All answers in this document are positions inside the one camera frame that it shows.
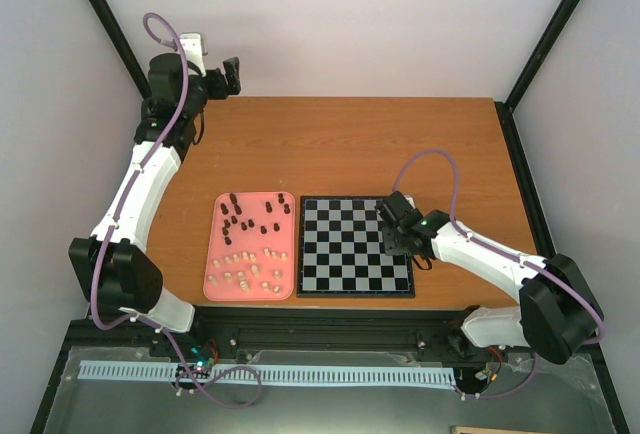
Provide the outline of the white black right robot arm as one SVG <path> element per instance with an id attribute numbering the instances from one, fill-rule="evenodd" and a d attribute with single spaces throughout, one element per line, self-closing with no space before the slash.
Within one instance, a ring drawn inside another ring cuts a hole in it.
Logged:
<path id="1" fill-rule="evenodd" d="M 509 248 L 471 230 L 450 214 L 422 214 L 395 191 L 376 204 L 386 253 L 418 266 L 440 261 L 492 284 L 515 301 L 508 308 L 471 307 L 456 327 L 459 351 L 468 347 L 525 347 L 558 365 L 604 333 L 604 315 L 577 264 Z"/>

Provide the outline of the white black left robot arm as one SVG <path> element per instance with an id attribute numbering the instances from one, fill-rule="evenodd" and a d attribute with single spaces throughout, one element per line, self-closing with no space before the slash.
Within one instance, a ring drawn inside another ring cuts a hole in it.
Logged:
<path id="1" fill-rule="evenodd" d="M 208 101 L 240 93 L 240 61 L 206 69 L 193 54 L 165 53 L 150 61 L 148 83 L 125 177 L 91 235 L 72 240 L 69 258 L 92 310 L 112 308 L 172 331 L 174 346 L 193 357 L 206 349 L 208 332 L 193 322 L 194 306 L 165 287 L 147 240 L 164 192 L 201 139 L 196 117 Z"/>

